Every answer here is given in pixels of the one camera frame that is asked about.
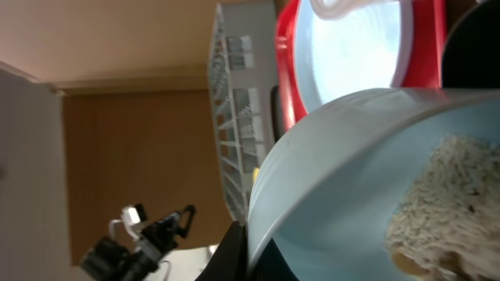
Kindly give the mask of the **small light blue bowl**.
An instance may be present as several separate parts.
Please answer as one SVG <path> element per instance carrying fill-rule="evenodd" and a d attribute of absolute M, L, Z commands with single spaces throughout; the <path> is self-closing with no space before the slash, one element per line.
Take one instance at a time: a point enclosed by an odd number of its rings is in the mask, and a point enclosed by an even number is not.
<path fill-rule="evenodd" d="M 378 88 L 322 105 L 266 156 L 248 214 L 248 276 L 275 243 L 300 280 L 403 280 L 389 218 L 439 140 L 499 139 L 497 90 Z"/>

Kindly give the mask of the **yellow plastic cup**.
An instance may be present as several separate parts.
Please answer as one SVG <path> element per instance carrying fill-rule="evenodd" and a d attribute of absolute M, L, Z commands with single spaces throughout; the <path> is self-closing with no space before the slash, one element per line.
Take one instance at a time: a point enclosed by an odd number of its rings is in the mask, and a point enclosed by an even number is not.
<path fill-rule="evenodd" d="M 256 183 L 258 176 L 259 176 L 259 168 L 256 167 L 253 169 L 253 172 L 252 172 L 252 182 L 253 183 Z"/>

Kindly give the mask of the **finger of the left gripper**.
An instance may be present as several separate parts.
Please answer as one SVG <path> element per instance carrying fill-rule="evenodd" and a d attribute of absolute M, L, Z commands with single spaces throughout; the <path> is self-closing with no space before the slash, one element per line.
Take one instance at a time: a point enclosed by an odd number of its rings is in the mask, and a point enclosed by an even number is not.
<path fill-rule="evenodd" d="M 186 238 L 191 230 L 191 224 L 196 214 L 194 205 L 187 205 L 181 211 L 175 211 L 173 216 L 173 235 L 175 237 Z"/>

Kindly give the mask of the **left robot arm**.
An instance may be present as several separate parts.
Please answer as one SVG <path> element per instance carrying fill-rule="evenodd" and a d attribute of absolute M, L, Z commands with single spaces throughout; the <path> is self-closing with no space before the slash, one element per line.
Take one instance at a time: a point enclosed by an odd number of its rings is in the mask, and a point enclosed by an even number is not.
<path fill-rule="evenodd" d="M 128 205 L 122 209 L 121 222 L 135 244 L 129 251 L 114 238 L 114 222 L 110 234 L 100 239 L 80 262 L 80 267 L 97 281 L 142 281 L 159 269 L 160 262 L 178 247 L 177 237 L 186 238 L 196 213 L 194 205 L 175 211 L 146 226 L 144 206 Z"/>

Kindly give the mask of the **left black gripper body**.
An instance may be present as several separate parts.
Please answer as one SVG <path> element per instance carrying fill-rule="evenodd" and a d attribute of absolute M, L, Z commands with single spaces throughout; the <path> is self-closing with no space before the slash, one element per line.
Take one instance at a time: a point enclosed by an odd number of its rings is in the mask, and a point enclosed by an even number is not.
<path fill-rule="evenodd" d="M 146 226 L 139 232 L 136 246 L 149 258 L 163 258 L 179 246 L 176 242 L 179 220 L 180 213 L 174 212 Z"/>

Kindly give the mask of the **rice food scraps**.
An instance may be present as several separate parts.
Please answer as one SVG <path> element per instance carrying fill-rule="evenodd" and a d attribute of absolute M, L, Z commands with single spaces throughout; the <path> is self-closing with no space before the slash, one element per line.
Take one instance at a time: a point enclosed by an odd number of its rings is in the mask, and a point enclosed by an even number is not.
<path fill-rule="evenodd" d="M 499 145 L 444 138 L 391 217 L 385 245 L 418 280 L 497 280 Z"/>

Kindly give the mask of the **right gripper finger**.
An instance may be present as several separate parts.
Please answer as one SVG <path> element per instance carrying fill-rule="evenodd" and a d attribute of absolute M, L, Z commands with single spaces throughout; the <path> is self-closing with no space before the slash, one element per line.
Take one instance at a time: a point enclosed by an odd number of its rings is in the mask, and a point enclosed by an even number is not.
<path fill-rule="evenodd" d="M 209 263 L 195 281 L 244 281 L 247 267 L 246 227 L 231 223 Z"/>

